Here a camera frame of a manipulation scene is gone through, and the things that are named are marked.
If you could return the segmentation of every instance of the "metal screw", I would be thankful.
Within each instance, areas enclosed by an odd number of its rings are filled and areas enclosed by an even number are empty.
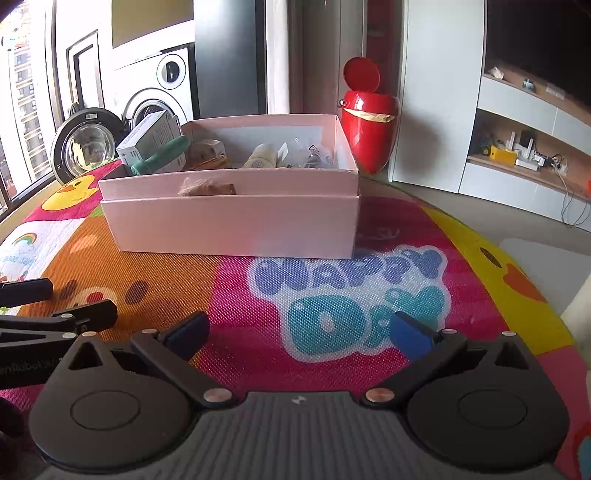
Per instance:
[[[386,403],[394,398],[394,392],[388,388],[372,388],[365,392],[365,398],[373,403]]]
[[[227,388],[210,388],[205,391],[203,398],[209,403],[222,403],[232,398],[232,392]]]

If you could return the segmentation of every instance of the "white device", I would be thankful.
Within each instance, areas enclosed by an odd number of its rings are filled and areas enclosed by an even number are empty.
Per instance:
[[[543,167],[546,164],[546,157],[539,154],[538,152],[534,152],[534,157],[532,158],[540,167]]]
[[[507,142],[505,143],[507,150],[512,151],[514,143],[515,143],[515,132],[511,132],[511,139],[507,140]]]
[[[529,160],[523,160],[522,158],[517,158],[517,160],[515,160],[515,165],[534,171],[538,171],[540,169],[540,166],[537,163]]]
[[[527,150],[525,151],[525,158],[531,157],[531,149],[534,148],[534,139],[530,138],[530,144],[527,146]]]

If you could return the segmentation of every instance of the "front-load washer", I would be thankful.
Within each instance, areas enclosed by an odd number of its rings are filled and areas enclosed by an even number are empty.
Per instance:
[[[163,50],[112,73],[113,112],[92,108],[68,118],[51,146],[62,184],[113,160],[115,148],[146,115],[168,111],[181,125],[199,118],[193,44]]]
[[[177,115],[181,125],[199,118],[194,59],[193,44],[188,44],[115,70],[115,113],[131,128],[162,110]]]

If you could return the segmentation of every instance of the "cable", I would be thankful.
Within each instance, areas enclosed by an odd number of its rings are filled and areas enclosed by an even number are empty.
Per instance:
[[[552,160],[552,163],[551,163],[552,169],[554,170],[554,173],[556,173],[558,175],[558,177],[560,178],[560,181],[562,182],[562,185],[564,186],[564,198],[562,199],[562,210],[560,212],[560,219],[566,225],[566,228],[572,228],[574,226],[582,225],[583,223],[585,223],[587,221],[589,216],[591,216],[591,199],[589,199],[587,193],[585,192],[584,195],[586,198],[586,203],[585,203],[585,206],[583,207],[583,211],[581,212],[579,217],[574,221],[574,223],[568,223],[564,219],[564,214],[567,212],[570,204],[572,203],[572,201],[574,199],[574,190],[571,192],[570,199],[565,205],[566,199],[569,197],[569,188],[568,188],[566,182],[564,181],[563,176],[558,171],[558,167],[557,167],[557,164],[559,162],[561,165],[562,165],[562,162],[566,162],[566,165],[568,165],[568,161],[562,155],[555,155],[554,157],[551,158],[551,160]],[[587,216],[583,220],[581,220],[581,218],[583,218],[585,210],[587,210],[587,207],[589,207],[589,211],[587,212]]]

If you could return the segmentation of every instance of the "play mat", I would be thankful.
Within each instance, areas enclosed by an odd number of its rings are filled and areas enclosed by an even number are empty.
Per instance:
[[[470,339],[514,330],[569,409],[570,432],[556,466],[570,478],[591,478],[591,375],[569,331],[513,260],[462,223],[362,180],[354,260],[120,252],[98,188],[114,166],[62,187],[1,245],[0,280],[48,277],[55,289],[51,301],[18,314],[49,316],[111,299],[119,318],[102,336],[124,339],[205,310],[212,321],[209,343],[191,362],[239,395],[359,395],[408,363],[389,339],[396,310]],[[40,388],[2,395],[27,411]]]

